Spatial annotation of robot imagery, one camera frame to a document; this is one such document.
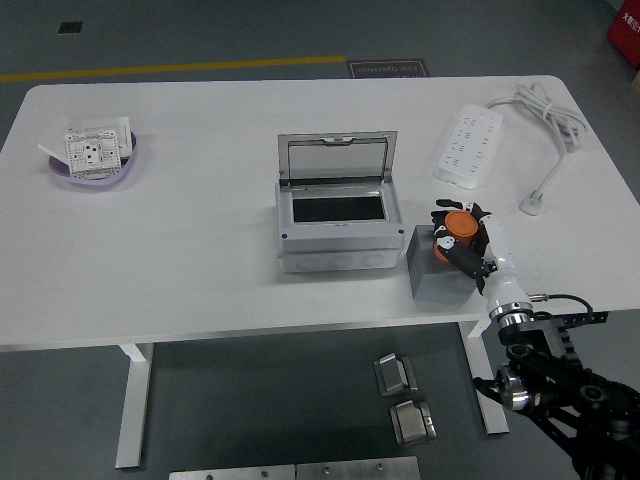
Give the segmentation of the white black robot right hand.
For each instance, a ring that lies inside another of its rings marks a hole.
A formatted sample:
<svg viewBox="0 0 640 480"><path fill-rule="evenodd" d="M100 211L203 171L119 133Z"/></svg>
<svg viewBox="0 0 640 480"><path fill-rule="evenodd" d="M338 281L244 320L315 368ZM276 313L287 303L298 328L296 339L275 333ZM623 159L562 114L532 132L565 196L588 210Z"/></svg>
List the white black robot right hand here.
<svg viewBox="0 0 640 480"><path fill-rule="evenodd" d="M529 321L532 301L518 283L498 218L474 202L438 199L436 205L434 251L474 280L490 319L506 325Z"/></svg>

